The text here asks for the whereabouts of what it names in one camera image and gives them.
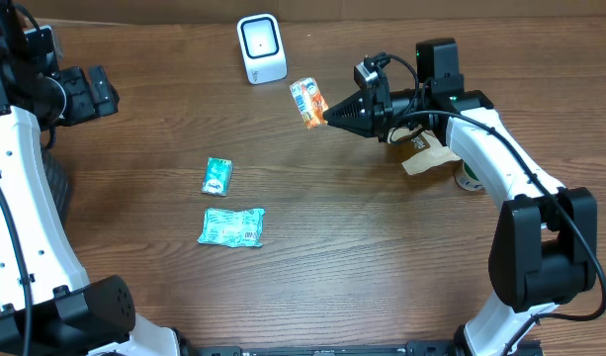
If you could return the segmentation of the beige snack pouch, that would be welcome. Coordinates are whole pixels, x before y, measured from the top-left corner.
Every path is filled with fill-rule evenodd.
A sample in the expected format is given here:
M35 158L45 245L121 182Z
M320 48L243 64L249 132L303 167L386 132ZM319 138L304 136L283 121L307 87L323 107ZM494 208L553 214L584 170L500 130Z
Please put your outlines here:
M457 154L428 131L419 133L409 129L393 129L388 143L390 151L408 175L417 175L430 168L460 160Z

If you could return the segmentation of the small orange box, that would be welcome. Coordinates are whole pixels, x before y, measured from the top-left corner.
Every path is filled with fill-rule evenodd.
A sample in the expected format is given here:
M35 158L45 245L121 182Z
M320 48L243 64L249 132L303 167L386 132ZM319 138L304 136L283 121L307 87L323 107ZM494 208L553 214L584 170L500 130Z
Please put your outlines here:
M308 129L314 129L327 124L323 117L328 105L322 96L317 82L307 77L294 82L290 86L291 94Z

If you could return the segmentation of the green lid jar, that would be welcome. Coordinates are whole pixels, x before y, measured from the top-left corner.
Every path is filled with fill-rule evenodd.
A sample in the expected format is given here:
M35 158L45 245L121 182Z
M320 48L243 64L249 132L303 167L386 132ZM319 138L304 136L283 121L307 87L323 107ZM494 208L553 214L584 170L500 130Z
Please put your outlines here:
M482 184L465 161L462 161L457 167L454 172L454 177L457 184L467 191L483 190Z

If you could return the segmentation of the small teal box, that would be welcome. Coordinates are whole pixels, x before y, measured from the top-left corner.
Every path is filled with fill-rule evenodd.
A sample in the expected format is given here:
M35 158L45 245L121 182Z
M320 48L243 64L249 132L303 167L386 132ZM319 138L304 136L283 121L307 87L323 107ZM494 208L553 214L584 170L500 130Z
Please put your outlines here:
M231 160L210 157L207 163L202 192L216 196L226 196L233 171Z

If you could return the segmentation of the teal snack packet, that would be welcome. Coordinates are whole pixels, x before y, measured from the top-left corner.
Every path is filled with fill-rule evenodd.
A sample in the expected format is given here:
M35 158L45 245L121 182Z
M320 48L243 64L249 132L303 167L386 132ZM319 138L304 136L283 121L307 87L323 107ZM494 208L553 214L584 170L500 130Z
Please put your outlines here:
M231 248L260 248L264 215L263 209L245 211L207 209L204 213L203 231L197 241L200 244Z

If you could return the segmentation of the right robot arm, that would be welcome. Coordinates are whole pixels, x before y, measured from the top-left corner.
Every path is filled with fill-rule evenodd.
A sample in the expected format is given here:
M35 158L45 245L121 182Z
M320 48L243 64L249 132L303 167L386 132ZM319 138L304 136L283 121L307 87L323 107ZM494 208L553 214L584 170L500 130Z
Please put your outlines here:
M425 131L458 155L492 198L499 218L488 257L492 294L449 341L412 341L412 355L538 355L525 341L560 306L594 287L606 311L606 276L596 254L597 203L569 189L515 141L492 102L469 91L451 38L420 42L410 66L414 85L391 91L393 55L367 57L354 69L358 90L323 114L335 128L391 141L397 129Z

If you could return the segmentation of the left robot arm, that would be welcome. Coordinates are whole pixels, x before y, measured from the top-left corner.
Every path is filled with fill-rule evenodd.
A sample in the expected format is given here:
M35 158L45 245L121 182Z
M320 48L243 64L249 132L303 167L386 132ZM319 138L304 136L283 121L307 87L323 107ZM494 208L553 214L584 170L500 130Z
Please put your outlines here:
M0 352L186 355L177 331L135 310L126 282L97 282L63 228L67 174L43 134L111 116L120 98L101 66L62 69L53 29L0 1Z

